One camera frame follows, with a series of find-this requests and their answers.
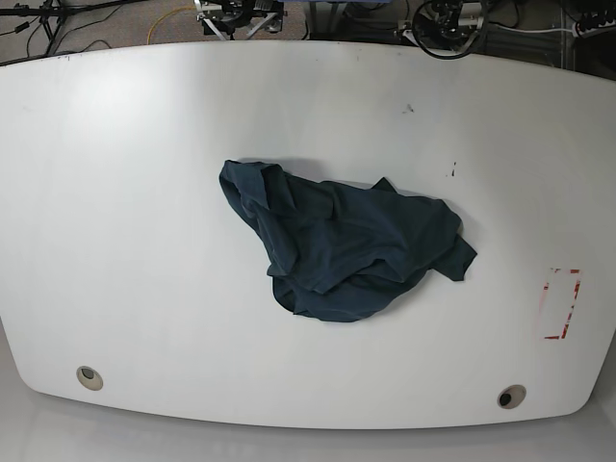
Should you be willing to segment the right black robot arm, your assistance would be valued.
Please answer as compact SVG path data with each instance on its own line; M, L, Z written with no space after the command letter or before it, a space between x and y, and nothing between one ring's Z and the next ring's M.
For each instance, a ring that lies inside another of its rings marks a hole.
M205 36L231 40L238 29L246 28L245 39L264 30L277 34L282 30L284 5L272 0L194 0L197 21Z

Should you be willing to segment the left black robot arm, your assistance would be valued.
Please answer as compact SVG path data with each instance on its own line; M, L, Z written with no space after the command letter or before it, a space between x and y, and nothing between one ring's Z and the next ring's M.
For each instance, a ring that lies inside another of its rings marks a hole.
M396 36L430 58L454 61L478 52L488 30L488 1L424 1L398 23Z

